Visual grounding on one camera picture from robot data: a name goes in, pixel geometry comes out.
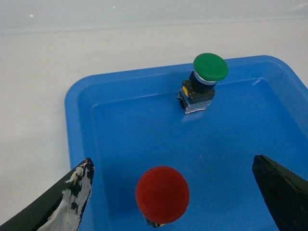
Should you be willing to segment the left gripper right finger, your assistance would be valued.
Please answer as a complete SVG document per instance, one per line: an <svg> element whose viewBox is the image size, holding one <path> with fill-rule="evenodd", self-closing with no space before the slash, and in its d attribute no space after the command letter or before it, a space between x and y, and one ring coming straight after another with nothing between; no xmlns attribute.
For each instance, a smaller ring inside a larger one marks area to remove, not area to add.
<svg viewBox="0 0 308 231"><path fill-rule="evenodd" d="M308 229L308 182L265 155L255 155L252 172L280 231Z"/></svg>

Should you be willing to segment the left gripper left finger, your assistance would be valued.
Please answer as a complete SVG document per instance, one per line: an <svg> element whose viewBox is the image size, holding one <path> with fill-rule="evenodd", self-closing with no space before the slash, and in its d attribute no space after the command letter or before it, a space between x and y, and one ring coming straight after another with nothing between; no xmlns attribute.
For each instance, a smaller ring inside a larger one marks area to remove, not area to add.
<svg viewBox="0 0 308 231"><path fill-rule="evenodd" d="M93 161L86 158L0 229L77 231L91 195L93 177Z"/></svg>

